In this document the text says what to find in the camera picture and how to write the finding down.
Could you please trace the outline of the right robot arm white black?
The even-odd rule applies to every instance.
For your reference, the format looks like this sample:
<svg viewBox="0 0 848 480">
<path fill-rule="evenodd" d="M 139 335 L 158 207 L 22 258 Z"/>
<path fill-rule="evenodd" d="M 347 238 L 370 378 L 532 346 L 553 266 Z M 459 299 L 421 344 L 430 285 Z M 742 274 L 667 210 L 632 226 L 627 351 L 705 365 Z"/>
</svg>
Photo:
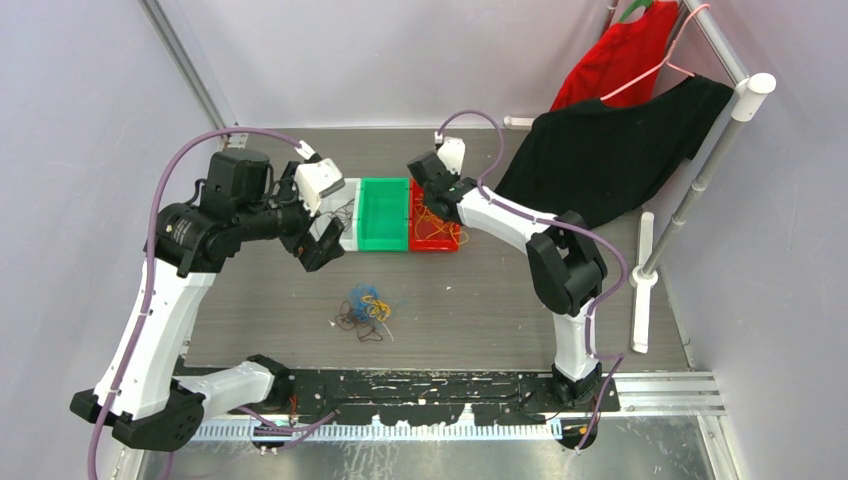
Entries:
<svg viewBox="0 0 848 480">
<path fill-rule="evenodd" d="M 509 201 L 450 172 L 434 151 L 407 168 L 423 190 L 425 206 L 440 219 L 486 232 L 525 254 L 534 292 L 554 323 L 552 393 L 565 409 L 582 409 L 602 381 L 589 307 L 602 293 L 607 267 L 581 217 L 573 212 L 557 217 Z"/>
</svg>

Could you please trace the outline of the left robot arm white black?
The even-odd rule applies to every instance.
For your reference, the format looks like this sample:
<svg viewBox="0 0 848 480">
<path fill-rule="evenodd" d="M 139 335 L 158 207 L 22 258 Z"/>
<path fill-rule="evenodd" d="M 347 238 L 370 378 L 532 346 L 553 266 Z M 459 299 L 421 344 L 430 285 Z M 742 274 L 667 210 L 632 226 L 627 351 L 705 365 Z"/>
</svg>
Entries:
<svg viewBox="0 0 848 480">
<path fill-rule="evenodd" d="M 158 212 L 116 354 L 94 388 L 73 396 L 72 412 L 102 421 L 127 447 L 174 452 L 208 419 L 254 404 L 269 413 L 285 409 L 293 378 L 267 356 L 200 376 L 178 376 L 175 367 L 204 296 L 243 244 L 277 240 L 308 272 L 344 254 L 339 220 L 312 233 L 324 199 L 344 184 L 335 162 L 316 154 L 276 173 L 254 150 L 215 153 L 192 199 Z"/>
</svg>

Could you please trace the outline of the red plastic bin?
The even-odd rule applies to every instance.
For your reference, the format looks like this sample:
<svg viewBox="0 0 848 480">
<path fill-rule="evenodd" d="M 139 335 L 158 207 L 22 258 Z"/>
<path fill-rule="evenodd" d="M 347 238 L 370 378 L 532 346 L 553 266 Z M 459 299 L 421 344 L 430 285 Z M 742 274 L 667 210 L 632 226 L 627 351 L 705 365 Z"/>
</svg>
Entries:
<svg viewBox="0 0 848 480">
<path fill-rule="evenodd" d="M 456 223 L 446 222 L 424 204 L 424 191 L 410 181 L 408 249 L 412 252 L 456 252 L 464 232 Z"/>
</svg>

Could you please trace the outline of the green plastic bin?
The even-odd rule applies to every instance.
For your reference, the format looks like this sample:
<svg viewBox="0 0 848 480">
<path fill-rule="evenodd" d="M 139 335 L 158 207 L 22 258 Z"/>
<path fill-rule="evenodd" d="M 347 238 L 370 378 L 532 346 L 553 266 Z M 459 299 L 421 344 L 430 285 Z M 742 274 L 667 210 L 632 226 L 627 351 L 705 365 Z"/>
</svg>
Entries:
<svg viewBox="0 0 848 480">
<path fill-rule="evenodd" d="M 360 184 L 357 244 L 360 251 L 408 250 L 409 180 L 365 177 Z"/>
</svg>

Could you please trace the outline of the white plastic bin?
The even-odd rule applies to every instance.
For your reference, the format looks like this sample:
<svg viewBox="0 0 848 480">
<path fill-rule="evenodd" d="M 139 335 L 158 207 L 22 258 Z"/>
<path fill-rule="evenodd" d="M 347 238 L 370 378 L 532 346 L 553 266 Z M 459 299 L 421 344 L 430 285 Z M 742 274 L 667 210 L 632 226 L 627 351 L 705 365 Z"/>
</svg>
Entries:
<svg viewBox="0 0 848 480">
<path fill-rule="evenodd" d="M 335 217 L 344 224 L 344 233 L 340 244 L 347 252 L 358 251 L 358 209 L 361 196 L 361 178 L 346 178 L 345 186 L 322 200 L 319 215 L 313 223 L 311 232 L 319 238 Z"/>
</svg>

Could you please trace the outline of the black shirt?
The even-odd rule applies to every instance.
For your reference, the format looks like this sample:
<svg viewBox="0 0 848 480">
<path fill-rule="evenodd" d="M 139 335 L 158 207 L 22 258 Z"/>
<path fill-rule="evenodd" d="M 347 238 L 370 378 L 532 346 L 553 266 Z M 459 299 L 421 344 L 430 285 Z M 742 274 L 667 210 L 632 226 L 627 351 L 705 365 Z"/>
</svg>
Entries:
<svg viewBox="0 0 848 480">
<path fill-rule="evenodd" d="M 732 88 L 696 75 L 648 102 L 582 101 L 537 117 L 496 193 L 545 213 L 602 226 L 652 199 L 693 159 Z"/>
</svg>

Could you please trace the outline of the red shirt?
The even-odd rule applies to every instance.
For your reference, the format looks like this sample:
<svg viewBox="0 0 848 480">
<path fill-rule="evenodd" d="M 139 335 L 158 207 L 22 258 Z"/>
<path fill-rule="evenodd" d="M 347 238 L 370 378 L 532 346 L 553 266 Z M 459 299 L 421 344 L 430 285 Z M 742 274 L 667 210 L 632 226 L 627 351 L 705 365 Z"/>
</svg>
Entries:
<svg viewBox="0 0 848 480">
<path fill-rule="evenodd" d="M 630 23 L 616 23 L 566 76 L 550 109 L 599 99 L 657 65 L 678 18 L 678 3 L 655 1 Z"/>
</svg>

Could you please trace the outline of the pink clothes hanger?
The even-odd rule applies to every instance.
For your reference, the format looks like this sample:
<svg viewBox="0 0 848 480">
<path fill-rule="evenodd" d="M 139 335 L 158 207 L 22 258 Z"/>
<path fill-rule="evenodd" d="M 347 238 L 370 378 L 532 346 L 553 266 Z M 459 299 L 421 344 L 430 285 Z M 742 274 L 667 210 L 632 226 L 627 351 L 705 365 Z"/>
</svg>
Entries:
<svg viewBox="0 0 848 480">
<path fill-rule="evenodd" d="M 661 61 L 661 62 L 659 62 L 658 64 L 656 64 L 656 65 L 655 65 L 655 66 L 653 66 L 652 68 L 650 68 L 650 69 L 648 69 L 648 70 L 644 71 L 642 74 L 640 74 L 640 75 L 638 75 L 638 76 L 634 77 L 634 78 L 633 78 L 632 80 L 630 80 L 629 82 L 627 82 L 627 83 L 625 83 L 625 84 L 621 85 L 621 86 L 620 86 L 619 88 L 617 88 L 616 90 L 611 91 L 610 93 L 608 93 L 608 94 L 607 94 L 607 95 L 605 95 L 605 96 L 602 96 L 602 97 L 600 98 L 600 100 L 601 100 L 602 102 L 606 102 L 606 101 L 608 101 L 609 99 L 611 99 L 611 98 L 615 97 L 616 95 L 618 95 L 618 94 L 620 94 L 620 93 L 622 93 L 622 92 L 626 91 L 628 88 L 630 88 L 630 87 L 632 87 L 632 86 L 634 86 L 634 85 L 638 85 L 638 84 L 639 84 L 639 83 L 640 83 L 643 79 L 645 79 L 645 78 L 647 78 L 647 77 L 651 76 L 651 75 L 652 75 L 652 74 L 654 74 L 654 73 L 657 73 L 660 69 L 662 69 L 662 68 L 663 68 L 663 67 L 665 67 L 665 66 L 668 66 L 669 68 L 671 68 L 671 69 L 673 69 L 673 70 L 676 70 L 676 71 L 678 71 L 678 72 L 681 72 L 681 73 L 683 73 L 683 74 L 685 74 L 685 75 L 687 75 L 687 76 L 689 76 L 689 77 L 694 77 L 694 76 L 695 76 L 695 74 L 694 74 L 693 72 L 690 72 L 690 71 L 685 70 L 685 69 L 683 69 L 683 68 L 681 68 L 681 67 L 679 67 L 679 66 L 677 66 L 677 65 L 674 65 L 674 64 L 671 62 L 671 58 L 672 58 L 672 56 L 673 56 L 673 53 L 674 53 L 675 48 L 677 47 L 677 43 L 678 43 L 679 39 L 681 38 L 681 36 L 683 35 L 683 32 L 685 31 L 685 29 L 686 29 L 686 27 L 688 26 L 688 24 L 689 24 L 689 23 L 690 23 L 690 22 L 691 22 L 691 21 L 692 21 L 692 20 L 693 20 L 693 19 L 694 19 L 694 18 L 695 18 L 695 17 L 696 17 L 696 16 L 697 16 L 700 12 L 701 12 L 701 11 L 703 11 L 703 10 L 709 10 L 710 8 L 711 8 L 711 5 L 710 5 L 709 3 L 702 3 L 702 4 L 700 4 L 698 7 L 696 7 L 696 8 L 694 8 L 694 9 L 692 9 L 692 10 L 691 10 L 691 12 L 690 12 L 690 13 L 686 16 L 686 18 L 684 19 L 684 21 L 683 21 L 683 23 L 681 24 L 681 26 L 680 26 L 680 28 L 679 28 L 678 32 L 677 32 L 677 33 L 674 35 L 674 37 L 672 38 L 672 41 L 671 41 L 671 43 L 670 43 L 670 45 L 669 45 L 669 47 L 668 47 L 668 49 L 667 49 L 667 51 L 666 51 L 666 55 L 665 55 L 665 57 L 662 59 L 662 61 Z"/>
</svg>

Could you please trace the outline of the green clothes hanger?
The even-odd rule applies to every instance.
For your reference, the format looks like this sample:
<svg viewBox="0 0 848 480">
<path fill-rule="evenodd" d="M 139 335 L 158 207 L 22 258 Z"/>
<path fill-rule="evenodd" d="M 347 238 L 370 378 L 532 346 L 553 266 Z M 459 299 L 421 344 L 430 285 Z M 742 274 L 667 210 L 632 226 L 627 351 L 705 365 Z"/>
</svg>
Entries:
<svg viewBox="0 0 848 480">
<path fill-rule="evenodd" d="M 649 9 L 653 4 L 653 0 L 633 0 L 621 13 L 618 22 L 626 23 L 630 17 L 639 9 L 643 11 Z"/>
</svg>

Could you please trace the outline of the white clothes rack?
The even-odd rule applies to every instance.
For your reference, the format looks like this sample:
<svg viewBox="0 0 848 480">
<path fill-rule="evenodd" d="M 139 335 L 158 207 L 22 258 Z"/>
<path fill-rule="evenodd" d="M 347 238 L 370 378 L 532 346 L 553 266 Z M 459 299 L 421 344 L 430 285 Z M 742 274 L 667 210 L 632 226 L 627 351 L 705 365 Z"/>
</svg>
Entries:
<svg viewBox="0 0 848 480">
<path fill-rule="evenodd" d="M 691 10 L 702 3 L 707 3 L 705 1 L 675 2 L 678 3 L 678 18 L 671 31 L 666 45 L 666 51 L 672 38 L 678 32 L 681 24 Z M 637 10 L 626 23 L 637 20 L 643 12 L 642 9 Z M 637 265 L 630 272 L 630 282 L 634 288 L 634 310 L 630 348 L 633 352 L 639 354 L 647 353 L 649 348 L 651 290 L 659 278 L 656 270 L 662 254 L 672 239 L 685 225 L 689 211 L 707 190 L 719 165 L 724 160 L 729 147 L 733 144 L 743 126 L 754 118 L 767 96 L 777 86 L 776 78 L 770 73 L 760 72 L 750 75 L 747 72 L 723 32 L 717 26 L 709 10 L 701 11 L 692 21 L 697 23 L 703 36 L 711 45 L 717 59 L 722 63 L 726 73 L 736 83 L 736 103 L 733 105 L 727 125 L 724 127 L 719 139 L 704 161 L 701 170 L 692 181 L 658 240 L 655 240 L 653 237 L 654 214 L 647 212 L 640 217 Z M 627 97 L 625 103 L 627 106 L 646 103 L 648 93 L 653 90 L 656 77 L 660 70 L 643 79 L 638 85 L 628 88 L 608 101 L 612 100 L 616 106 L 619 106 L 621 103 L 617 98 L 624 95 Z"/>
</svg>

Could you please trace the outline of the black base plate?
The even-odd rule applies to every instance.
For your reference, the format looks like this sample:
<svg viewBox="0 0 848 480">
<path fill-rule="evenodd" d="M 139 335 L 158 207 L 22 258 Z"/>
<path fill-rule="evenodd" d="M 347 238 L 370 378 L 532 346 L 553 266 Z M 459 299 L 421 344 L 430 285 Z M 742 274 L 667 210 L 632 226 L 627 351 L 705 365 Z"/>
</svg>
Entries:
<svg viewBox="0 0 848 480">
<path fill-rule="evenodd" d="M 615 386 L 586 401 L 566 401 L 552 374 L 537 371 L 433 371 L 296 369 L 287 391 L 250 405 L 269 418 L 280 414 L 300 424 L 326 415 L 337 425 L 378 422 L 412 427 L 448 426 L 469 414 L 475 426 L 536 425 L 556 415 L 616 412 Z"/>
</svg>

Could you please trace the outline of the aluminium frame post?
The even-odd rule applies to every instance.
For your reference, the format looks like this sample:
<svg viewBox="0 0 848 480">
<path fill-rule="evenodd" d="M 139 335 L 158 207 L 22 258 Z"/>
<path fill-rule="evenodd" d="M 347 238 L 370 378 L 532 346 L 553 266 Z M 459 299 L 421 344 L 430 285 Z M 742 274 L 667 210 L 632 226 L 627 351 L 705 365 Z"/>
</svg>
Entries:
<svg viewBox="0 0 848 480">
<path fill-rule="evenodd" d="M 210 123 L 217 128 L 237 126 L 237 116 L 180 3 L 140 0 L 138 4 Z"/>
</svg>

